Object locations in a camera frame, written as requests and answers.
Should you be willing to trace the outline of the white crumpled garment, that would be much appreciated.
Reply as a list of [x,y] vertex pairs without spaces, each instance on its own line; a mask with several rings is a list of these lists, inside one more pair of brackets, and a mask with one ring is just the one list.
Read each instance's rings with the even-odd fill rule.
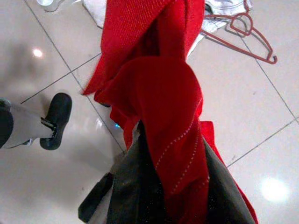
[[[83,0],[84,8],[89,12],[97,26],[103,28],[106,14],[107,0]],[[252,0],[205,0],[205,14],[233,16],[245,13],[252,7]],[[228,23],[229,19],[204,19],[203,30],[215,32]]]

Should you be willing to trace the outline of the red polo shirt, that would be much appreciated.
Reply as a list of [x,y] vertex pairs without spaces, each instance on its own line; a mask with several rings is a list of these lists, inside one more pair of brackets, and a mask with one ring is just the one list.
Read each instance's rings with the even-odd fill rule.
[[142,122],[164,191],[166,224],[208,224],[209,172],[203,140],[224,164],[214,127],[200,121],[203,96],[186,63],[204,0],[107,0],[99,63],[84,90],[112,108],[127,152]]

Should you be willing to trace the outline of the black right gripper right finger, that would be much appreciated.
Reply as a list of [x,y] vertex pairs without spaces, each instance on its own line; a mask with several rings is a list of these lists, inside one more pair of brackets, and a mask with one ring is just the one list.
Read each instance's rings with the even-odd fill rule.
[[233,177],[203,140],[209,172],[208,224],[256,224]]

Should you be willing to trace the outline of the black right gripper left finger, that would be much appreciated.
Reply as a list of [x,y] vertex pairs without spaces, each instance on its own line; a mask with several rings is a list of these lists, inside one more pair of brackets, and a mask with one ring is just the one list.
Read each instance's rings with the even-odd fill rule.
[[95,184],[80,204],[85,224],[166,224],[164,191],[154,169],[142,122],[122,160]]

